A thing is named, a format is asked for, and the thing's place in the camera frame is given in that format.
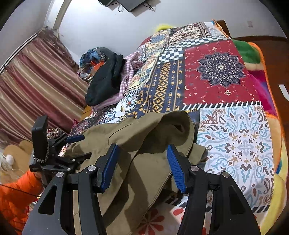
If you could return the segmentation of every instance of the pile of clothes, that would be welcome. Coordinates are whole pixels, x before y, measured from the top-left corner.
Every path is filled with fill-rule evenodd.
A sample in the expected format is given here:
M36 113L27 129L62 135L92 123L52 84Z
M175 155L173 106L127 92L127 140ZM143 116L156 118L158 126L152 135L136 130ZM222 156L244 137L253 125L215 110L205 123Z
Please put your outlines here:
M143 65L139 53L123 58L105 47L89 50L80 59L80 76L94 73L85 100L92 110L118 103L127 91L134 74Z

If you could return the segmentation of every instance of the curtain rod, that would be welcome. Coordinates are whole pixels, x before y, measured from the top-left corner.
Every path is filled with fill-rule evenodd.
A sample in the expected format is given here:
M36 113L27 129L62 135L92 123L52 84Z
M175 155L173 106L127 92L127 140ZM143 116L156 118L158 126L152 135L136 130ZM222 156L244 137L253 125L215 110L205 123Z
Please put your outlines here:
M5 63L1 66L0 69L0 75L2 74L3 70L5 67L10 63L11 60L28 44L30 43L34 38L37 37L37 33L33 34L30 38L28 38L24 43L21 44L20 47L18 47L12 54L11 56L5 61Z

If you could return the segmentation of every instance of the white wall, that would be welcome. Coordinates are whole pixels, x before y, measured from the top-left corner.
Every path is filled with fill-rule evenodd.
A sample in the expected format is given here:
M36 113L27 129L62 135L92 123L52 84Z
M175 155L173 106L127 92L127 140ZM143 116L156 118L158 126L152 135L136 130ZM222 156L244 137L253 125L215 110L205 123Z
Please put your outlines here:
M60 39L78 56L88 49L107 47L124 56L154 33L157 25L182 26L197 21L224 19L233 37L285 36L259 0L151 0L155 12L141 6L132 13L106 8L97 0L72 0L60 26ZM249 28L247 21L252 21Z
M46 19L45 19L45 26L48 26L53 29L56 17L58 12L63 4L64 0L52 0L47 11Z
M0 31L0 66L38 29L43 27L51 0L25 0Z

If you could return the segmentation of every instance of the olive green cloth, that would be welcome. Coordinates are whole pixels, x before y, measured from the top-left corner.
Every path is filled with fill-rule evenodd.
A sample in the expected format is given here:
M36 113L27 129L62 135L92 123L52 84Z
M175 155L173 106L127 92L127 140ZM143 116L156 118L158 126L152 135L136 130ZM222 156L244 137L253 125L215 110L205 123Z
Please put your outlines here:
M150 112L140 119L128 117L118 124L93 126L83 135L85 140L74 143L66 152L72 155L92 152L80 170L95 164L112 143L123 150L110 187L104 194L98 194L108 235L133 232L156 201L171 176L166 158L169 144L174 144L193 164L199 163L205 150L193 144L194 125L184 111ZM75 232L80 235L77 197L74 197L73 210Z

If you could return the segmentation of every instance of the red medallion pattern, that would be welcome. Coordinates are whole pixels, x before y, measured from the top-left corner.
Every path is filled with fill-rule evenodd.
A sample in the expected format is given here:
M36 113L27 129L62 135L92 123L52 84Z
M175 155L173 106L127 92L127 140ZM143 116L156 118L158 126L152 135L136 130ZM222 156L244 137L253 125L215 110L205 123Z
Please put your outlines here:
M185 50L186 104L259 100L239 52L231 40Z

